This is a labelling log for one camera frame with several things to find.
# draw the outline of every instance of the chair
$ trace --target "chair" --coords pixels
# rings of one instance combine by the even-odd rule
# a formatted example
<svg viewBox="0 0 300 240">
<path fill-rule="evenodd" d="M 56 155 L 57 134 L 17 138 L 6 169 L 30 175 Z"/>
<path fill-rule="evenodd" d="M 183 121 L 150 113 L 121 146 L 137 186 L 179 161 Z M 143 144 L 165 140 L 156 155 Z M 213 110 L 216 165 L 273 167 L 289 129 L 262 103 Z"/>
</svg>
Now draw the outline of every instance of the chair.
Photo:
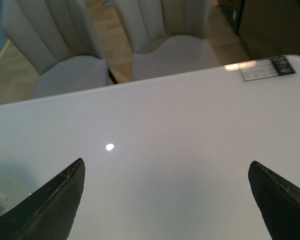
<svg viewBox="0 0 300 240">
<path fill-rule="evenodd" d="M 114 0 L 133 51 L 132 80 L 220 66 L 204 39 L 211 0 Z"/>
<path fill-rule="evenodd" d="M 108 66 L 83 0 L 3 0 L 1 25 L 39 73 L 31 98 L 108 85 Z"/>
</svg>

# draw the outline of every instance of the chair backrest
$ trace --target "chair backrest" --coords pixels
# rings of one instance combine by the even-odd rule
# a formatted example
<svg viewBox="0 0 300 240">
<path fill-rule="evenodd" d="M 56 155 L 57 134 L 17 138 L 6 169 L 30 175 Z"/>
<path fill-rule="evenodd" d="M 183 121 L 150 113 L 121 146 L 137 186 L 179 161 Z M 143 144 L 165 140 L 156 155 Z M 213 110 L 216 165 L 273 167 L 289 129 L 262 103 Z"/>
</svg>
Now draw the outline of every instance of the chair backrest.
<svg viewBox="0 0 300 240">
<path fill-rule="evenodd" d="M 205 38 L 211 0 L 114 0 L 133 52 L 166 35 Z"/>
<path fill-rule="evenodd" d="M 39 74 L 77 55 L 104 58 L 83 0 L 3 0 L 1 24 Z"/>
</svg>

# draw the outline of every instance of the white table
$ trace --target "white table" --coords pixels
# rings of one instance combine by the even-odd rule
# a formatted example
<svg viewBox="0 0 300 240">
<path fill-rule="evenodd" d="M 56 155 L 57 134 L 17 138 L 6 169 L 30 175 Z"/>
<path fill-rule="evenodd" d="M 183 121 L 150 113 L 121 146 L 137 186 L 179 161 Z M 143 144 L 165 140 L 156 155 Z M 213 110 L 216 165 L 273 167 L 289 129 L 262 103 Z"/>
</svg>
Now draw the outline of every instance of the white table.
<svg viewBox="0 0 300 240">
<path fill-rule="evenodd" d="M 0 106 L 0 170 L 31 190 L 86 164 L 69 240 L 270 240 L 256 160 L 300 187 L 296 74 L 224 67 Z M 107 144 L 114 144 L 112 151 Z"/>
</svg>

